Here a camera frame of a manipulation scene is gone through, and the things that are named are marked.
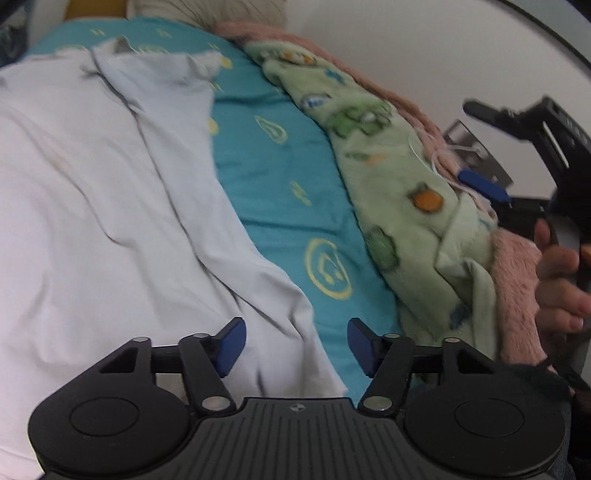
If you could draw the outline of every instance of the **beige pillow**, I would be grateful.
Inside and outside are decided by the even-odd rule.
[[[135,15],[177,20],[211,30],[225,21],[285,25],[285,0],[129,0]]]

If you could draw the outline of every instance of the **black sleeve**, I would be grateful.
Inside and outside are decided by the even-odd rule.
[[[578,391],[573,397],[569,462],[577,479],[591,479],[590,391]]]

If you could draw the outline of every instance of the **controller logo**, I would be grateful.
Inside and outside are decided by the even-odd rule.
[[[306,409],[306,407],[303,406],[301,403],[294,403],[290,407],[290,410],[294,413],[302,413],[305,409]]]

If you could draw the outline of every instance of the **white wall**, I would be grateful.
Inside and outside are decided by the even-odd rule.
[[[69,0],[35,0],[29,24],[29,45],[39,43],[62,22],[68,3]]]
[[[461,118],[515,181],[553,182],[533,147],[462,113],[465,98],[522,109],[552,96],[591,133],[588,72],[554,40],[494,0],[289,0],[289,29],[417,102],[442,128]]]

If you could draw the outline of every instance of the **bedding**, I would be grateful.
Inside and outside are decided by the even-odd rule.
[[[345,393],[310,303],[254,248],[216,180],[210,81],[221,55],[125,47],[114,40],[2,73],[0,473],[9,478],[41,473],[26,434],[35,405],[135,336],[168,345],[240,316],[246,347],[225,380],[238,402]]]
[[[409,312],[404,332],[419,345],[455,336],[495,358],[495,222],[416,153],[418,136],[394,107],[350,75],[287,42],[245,51],[329,136],[369,253]]]
[[[285,0],[129,0],[129,3],[136,15],[176,20],[208,31],[222,21],[285,25]]]
[[[437,172],[446,178],[452,187],[470,193],[481,212],[487,212],[491,218],[496,218],[488,202],[475,192],[457,184],[456,177],[460,166],[455,154],[445,144],[437,125],[412,101],[380,87],[307,38],[279,28],[252,22],[224,22],[217,25],[213,31],[241,48],[245,48],[249,43],[260,41],[283,41],[295,44],[351,75],[359,86],[395,106],[398,113],[414,127],[424,147],[423,159],[429,159]],[[545,358],[535,327],[535,313],[538,309],[534,298],[534,286],[537,283],[535,266],[540,252],[532,242],[503,229],[494,230],[492,237],[494,249],[490,274],[497,293],[496,320],[499,329],[500,357],[510,364],[537,365]],[[410,315],[404,304],[400,303],[401,322],[408,323]]]
[[[396,299],[366,250],[328,139],[243,52],[177,22],[68,22],[30,55],[90,47],[117,35],[138,51],[224,55],[210,122],[217,176],[257,250],[311,301],[324,349],[358,400],[369,379],[347,346],[347,322],[360,317],[378,334],[401,329]]]

